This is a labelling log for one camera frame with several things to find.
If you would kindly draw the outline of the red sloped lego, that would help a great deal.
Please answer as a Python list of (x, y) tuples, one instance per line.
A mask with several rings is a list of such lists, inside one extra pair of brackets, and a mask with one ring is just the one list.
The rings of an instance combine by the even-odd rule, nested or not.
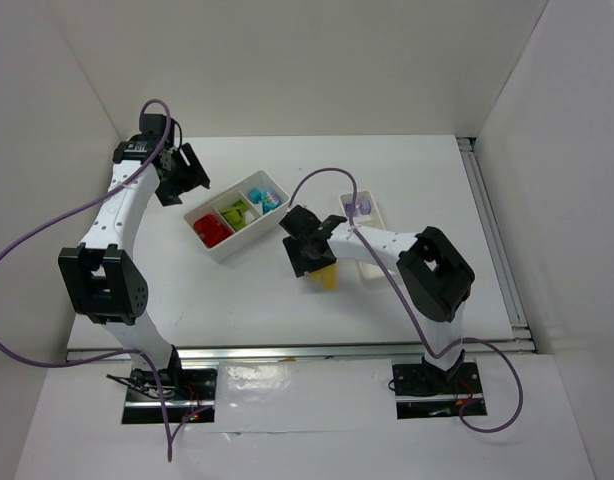
[(220, 224), (220, 230), (218, 233), (216, 233), (213, 237), (209, 238), (201, 237), (201, 240), (208, 249), (211, 249), (223, 242), (224, 240), (228, 239), (231, 235), (232, 232), (226, 227), (224, 227), (222, 224)]

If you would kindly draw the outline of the teal rounded printed lego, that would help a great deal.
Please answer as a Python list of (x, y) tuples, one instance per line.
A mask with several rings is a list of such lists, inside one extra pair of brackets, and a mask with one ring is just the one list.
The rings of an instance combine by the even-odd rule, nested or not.
[(273, 190), (265, 190), (261, 193), (261, 206), (264, 215), (277, 209), (281, 203), (280, 197)]

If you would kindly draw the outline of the small teal lego brick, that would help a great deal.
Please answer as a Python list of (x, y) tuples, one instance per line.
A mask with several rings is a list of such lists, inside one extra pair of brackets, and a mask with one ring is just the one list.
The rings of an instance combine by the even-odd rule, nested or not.
[(248, 193), (248, 199), (253, 204), (259, 204), (259, 203), (261, 203), (263, 201), (263, 193), (259, 189), (252, 189)]

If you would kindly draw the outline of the light purple small lego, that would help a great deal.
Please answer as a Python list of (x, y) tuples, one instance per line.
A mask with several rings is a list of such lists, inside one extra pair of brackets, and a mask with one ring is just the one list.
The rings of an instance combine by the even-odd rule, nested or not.
[(361, 215), (369, 215), (371, 210), (372, 206), (369, 202), (363, 202), (359, 205), (359, 212)]

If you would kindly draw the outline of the yellow long lego plate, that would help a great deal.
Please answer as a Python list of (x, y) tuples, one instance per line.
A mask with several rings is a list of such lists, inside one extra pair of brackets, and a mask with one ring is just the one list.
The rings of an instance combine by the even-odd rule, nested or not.
[(323, 288), (327, 291), (335, 291), (338, 284), (337, 265), (328, 266), (321, 275)]

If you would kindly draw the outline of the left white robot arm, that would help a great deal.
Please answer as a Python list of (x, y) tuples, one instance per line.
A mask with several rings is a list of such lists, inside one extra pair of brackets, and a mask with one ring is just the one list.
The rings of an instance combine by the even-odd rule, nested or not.
[(75, 312), (129, 351), (134, 383), (172, 390), (183, 385), (180, 357), (147, 313), (148, 284), (133, 250), (151, 198), (164, 207), (178, 205), (181, 194), (210, 186), (191, 145), (176, 141), (176, 126), (163, 114), (141, 114), (138, 134), (114, 151), (109, 198), (79, 244), (58, 256)]

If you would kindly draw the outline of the yellow square lego brick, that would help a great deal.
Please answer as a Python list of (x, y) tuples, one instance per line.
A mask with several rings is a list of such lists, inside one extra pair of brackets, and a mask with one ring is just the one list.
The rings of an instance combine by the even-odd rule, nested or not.
[(323, 273), (322, 270), (309, 273), (308, 278), (310, 281), (317, 283), (324, 283), (326, 281), (326, 275)]

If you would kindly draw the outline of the red apple shaped lego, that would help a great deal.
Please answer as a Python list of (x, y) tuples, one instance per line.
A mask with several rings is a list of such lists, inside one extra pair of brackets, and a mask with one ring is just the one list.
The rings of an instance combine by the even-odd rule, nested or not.
[(207, 214), (193, 224), (193, 229), (202, 238), (213, 237), (220, 230), (220, 224), (212, 214)]

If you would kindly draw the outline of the green long lego brick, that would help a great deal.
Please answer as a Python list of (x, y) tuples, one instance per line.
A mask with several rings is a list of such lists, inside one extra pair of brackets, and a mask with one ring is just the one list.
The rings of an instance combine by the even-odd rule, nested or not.
[(244, 229), (257, 219), (253, 210), (243, 200), (221, 209), (219, 213), (234, 231)]

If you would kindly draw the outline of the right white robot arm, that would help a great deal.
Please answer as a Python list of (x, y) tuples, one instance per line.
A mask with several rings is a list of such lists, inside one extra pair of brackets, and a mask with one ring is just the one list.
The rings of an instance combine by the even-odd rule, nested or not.
[(356, 225), (340, 216), (324, 220), (296, 206), (280, 221), (283, 245), (300, 278), (340, 259), (377, 266), (394, 288), (424, 346), (418, 376), (405, 390), (423, 397), (441, 393), (461, 367), (463, 314), (475, 273), (438, 228), (391, 232)]

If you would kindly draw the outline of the purple square lego brick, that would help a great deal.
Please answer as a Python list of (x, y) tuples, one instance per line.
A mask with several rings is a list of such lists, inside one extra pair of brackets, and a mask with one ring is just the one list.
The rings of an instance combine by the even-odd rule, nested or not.
[(360, 207), (357, 203), (346, 203), (344, 205), (344, 212), (347, 217), (357, 217), (360, 214)]

